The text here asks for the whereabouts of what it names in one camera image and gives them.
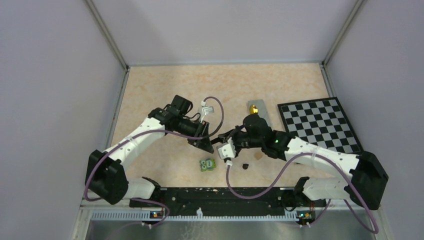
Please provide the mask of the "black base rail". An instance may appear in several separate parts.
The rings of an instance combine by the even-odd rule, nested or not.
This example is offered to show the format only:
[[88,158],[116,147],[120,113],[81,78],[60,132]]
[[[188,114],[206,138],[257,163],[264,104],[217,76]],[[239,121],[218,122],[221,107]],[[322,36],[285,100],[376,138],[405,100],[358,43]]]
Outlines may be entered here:
[[283,216],[300,208],[325,207],[326,200],[309,200],[291,187],[273,187],[255,199],[242,199],[228,188],[168,187],[156,191],[152,203],[130,200],[131,208],[154,207],[155,202],[166,205],[171,216],[193,216],[201,209],[207,217]]

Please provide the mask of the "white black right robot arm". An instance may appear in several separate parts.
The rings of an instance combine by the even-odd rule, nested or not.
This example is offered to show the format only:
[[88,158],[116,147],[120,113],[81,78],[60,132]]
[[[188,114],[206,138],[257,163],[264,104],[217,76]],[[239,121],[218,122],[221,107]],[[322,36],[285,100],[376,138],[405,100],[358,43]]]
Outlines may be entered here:
[[299,206],[321,199],[351,200],[373,211],[381,206],[389,176],[371,152],[352,154],[323,148],[293,134],[271,129],[257,114],[245,117],[243,126],[237,126],[230,139],[236,153],[259,148],[272,159],[306,165],[331,176],[301,177],[293,192],[293,200]]

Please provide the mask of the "green owl toy block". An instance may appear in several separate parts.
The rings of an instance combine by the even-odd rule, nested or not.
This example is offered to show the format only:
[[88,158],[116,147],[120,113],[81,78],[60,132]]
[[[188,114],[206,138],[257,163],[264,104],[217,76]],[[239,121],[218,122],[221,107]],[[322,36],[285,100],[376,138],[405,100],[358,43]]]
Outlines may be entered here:
[[214,158],[207,158],[199,161],[199,167],[201,172],[206,172],[213,171],[217,165]]

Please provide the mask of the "red yellow ball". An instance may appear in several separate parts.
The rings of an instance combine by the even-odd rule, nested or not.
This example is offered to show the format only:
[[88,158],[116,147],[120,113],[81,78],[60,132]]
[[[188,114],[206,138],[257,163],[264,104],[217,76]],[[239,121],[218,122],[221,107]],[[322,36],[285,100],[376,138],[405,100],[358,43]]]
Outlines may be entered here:
[[258,113],[259,113],[259,110],[258,110],[258,108],[256,107],[256,105],[251,104],[251,105],[249,106],[249,114],[250,114],[250,115],[253,115],[253,114],[258,114]]

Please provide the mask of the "grey-green cloth napkin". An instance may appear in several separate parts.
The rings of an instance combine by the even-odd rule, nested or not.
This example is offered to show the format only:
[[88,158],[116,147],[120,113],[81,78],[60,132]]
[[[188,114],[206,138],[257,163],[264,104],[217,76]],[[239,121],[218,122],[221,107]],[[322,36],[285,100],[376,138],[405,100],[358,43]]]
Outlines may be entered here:
[[247,102],[248,113],[249,113],[250,105],[256,105],[256,107],[258,108],[258,116],[263,118],[269,127],[272,127],[271,118],[269,116],[269,112],[267,110],[264,100],[263,99],[249,100]]

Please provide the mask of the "black white checkerboard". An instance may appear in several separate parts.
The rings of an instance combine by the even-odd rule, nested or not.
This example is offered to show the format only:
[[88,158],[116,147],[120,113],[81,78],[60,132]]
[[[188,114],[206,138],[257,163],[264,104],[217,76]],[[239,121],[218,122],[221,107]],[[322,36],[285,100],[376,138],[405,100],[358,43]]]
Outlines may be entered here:
[[364,149],[337,97],[277,105],[285,131],[332,151],[361,154]]

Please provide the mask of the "small tan wooden block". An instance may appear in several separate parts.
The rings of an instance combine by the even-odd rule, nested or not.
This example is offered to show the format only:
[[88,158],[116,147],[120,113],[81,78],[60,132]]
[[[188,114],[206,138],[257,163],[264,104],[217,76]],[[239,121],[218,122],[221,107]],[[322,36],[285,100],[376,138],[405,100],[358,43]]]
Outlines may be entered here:
[[264,157],[264,154],[262,152],[256,152],[254,157],[256,160],[261,160]]

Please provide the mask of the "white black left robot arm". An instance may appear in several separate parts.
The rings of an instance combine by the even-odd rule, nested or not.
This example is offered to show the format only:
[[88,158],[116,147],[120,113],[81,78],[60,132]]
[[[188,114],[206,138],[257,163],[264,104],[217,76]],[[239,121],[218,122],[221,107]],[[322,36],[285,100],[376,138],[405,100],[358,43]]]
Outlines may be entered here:
[[103,151],[94,150],[88,158],[84,199],[89,202],[105,200],[111,205],[120,202],[130,188],[126,168],[151,144],[168,134],[185,138],[190,145],[212,154],[210,124],[204,118],[214,113],[214,108],[203,100],[197,120],[187,116],[192,108],[191,101],[175,95],[170,104],[153,109],[133,132],[117,144]]

